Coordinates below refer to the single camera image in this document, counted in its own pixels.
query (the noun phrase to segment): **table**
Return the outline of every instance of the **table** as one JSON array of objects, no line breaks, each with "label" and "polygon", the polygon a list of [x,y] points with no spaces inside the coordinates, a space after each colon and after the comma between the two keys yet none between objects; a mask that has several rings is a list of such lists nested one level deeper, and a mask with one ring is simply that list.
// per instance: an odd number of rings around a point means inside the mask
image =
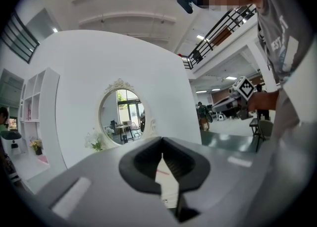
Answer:
[{"label": "table", "polygon": [[124,140],[122,140],[122,136],[121,136],[121,135],[122,135],[122,133],[121,133],[121,132],[122,132],[122,129],[124,129],[124,131],[125,131],[125,136],[127,137],[127,140],[133,140],[133,135],[132,135],[132,131],[131,131],[131,130],[130,130],[131,138],[128,139],[128,136],[127,136],[127,130],[126,130],[126,128],[127,128],[127,127],[130,127],[130,126],[131,126],[131,125],[122,125],[122,126],[117,126],[117,127],[116,127],[116,129],[121,128],[121,129],[120,129],[120,140],[121,140],[121,142],[124,141]]},{"label": "table", "polygon": [[257,149],[256,152],[258,152],[259,144],[260,144],[260,138],[261,133],[259,132],[259,121],[257,118],[253,118],[249,124],[249,127],[252,129],[253,137],[258,136],[258,143],[257,143]]}]

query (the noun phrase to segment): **gray t-shirt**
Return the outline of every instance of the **gray t-shirt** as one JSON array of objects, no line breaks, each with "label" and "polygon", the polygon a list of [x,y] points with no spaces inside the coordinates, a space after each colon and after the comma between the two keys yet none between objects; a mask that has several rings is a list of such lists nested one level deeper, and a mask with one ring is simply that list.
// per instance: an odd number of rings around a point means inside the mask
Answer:
[{"label": "gray t-shirt", "polygon": [[296,0],[264,0],[263,8],[258,8],[258,24],[260,44],[281,84],[272,132],[279,138],[299,122],[283,84],[304,58],[314,32]]}]

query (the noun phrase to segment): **white robot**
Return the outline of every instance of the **white robot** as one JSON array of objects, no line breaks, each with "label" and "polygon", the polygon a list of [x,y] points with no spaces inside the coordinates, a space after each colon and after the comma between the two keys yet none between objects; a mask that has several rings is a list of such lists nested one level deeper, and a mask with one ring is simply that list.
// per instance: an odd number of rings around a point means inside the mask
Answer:
[{"label": "white robot", "polygon": [[244,120],[248,118],[248,100],[251,98],[255,87],[247,77],[241,76],[231,88],[229,88],[229,97],[218,101],[212,108],[214,113],[222,112],[226,116],[232,116],[235,113]]}]

